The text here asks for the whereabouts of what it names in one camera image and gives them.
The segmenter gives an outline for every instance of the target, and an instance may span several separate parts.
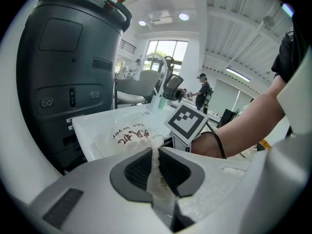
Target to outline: railing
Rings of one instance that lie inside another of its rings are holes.
[[[124,51],[129,52],[130,54],[134,54],[135,49],[136,49],[136,47],[134,47],[132,44],[126,42],[125,40],[121,40],[119,48],[123,49]]]

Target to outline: person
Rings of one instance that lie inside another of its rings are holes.
[[[203,112],[204,114],[207,114],[208,103],[206,103],[205,97],[207,95],[208,89],[210,88],[210,85],[207,81],[207,76],[204,73],[200,74],[197,77],[197,79],[199,79],[199,81],[202,83],[201,89],[199,90],[199,92],[192,94],[192,96],[193,97],[196,96],[196,100],[195,100],[196,108],[200,110],[204,106]]]
[[[132,72],[134,74],[133,79],[140,80],[140,75],[141,75],[141,72],[143,71],[143,66],[141,66],[140,59],[136,59],[135,63],[136,63],[136,66],[132,69]]]
[[[250,105],[250,103],[249,103],[248,105],[246,105],[246,106],[243,107],[243,110],[239,112],[239,114],[237,115],[237,117],[240,116],[240,115],[248,108],[248,106]]]
[[[277,95],[300,65],[308,43],[303,35],[309,34],[305,15],[295,11],[292,29],[284,36],[272,71],[274,80],[267,92],[257,97],[240,117],[216,130],[226,156],[234,156],[265,138],[285,116]],[[192,153],[221,158],[219,145],[213,135],[203,134],[192,143]]]

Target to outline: white chair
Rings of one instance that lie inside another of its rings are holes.
[[[115,79],[115,109],[117,104],[138,104],[146,102],[145,97],[152,94],[160,73],[154,70],[144,70],[140,80]]]

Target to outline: fluorescent light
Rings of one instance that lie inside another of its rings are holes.
[[[241,77],[242,79],[244,79],[246,81],[250,81],[250,79],[248,79],[247,77],[245,77],[245,76],[241,75],[240,73],[234,71],[233,69],[227,68],[226,70],[231,72],[234,75],[237,75],[237,76]]]
[[[293,10],[286,3],[283,4],[282,9],[287,13],[288,16],[293,16]]]
[[[188,14],[185,14],[185,13],[181,13],[179,15],[180,19],[183,20],[183,21],[187,21],[190,17]]]
[[[145,25],[146,25],[146,22],[145,22],[145,21],[138,21],[138,23],[139,23],[141,26],[145,26]]]

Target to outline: black wristband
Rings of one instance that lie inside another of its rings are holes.
[[[215,139],[216,139],[216,141],[217,141],[217,143],[218,143],[219,150],[220,150],[220,152],[221,152],[222,158],[223,158],[223,159],[226,159],[226,155],[225,155],[225,152],[224,152],[224,149],[223,149],[223,145],[222,145],[222,142],[221,142],[219,136],[218,136],[216,133],[213,133],[213,132],[203,132],[203,133],[201,133],[201,134],[202,134],[202,135],[203,135],[203,134],[212,134],[212,135],[215,137]]]

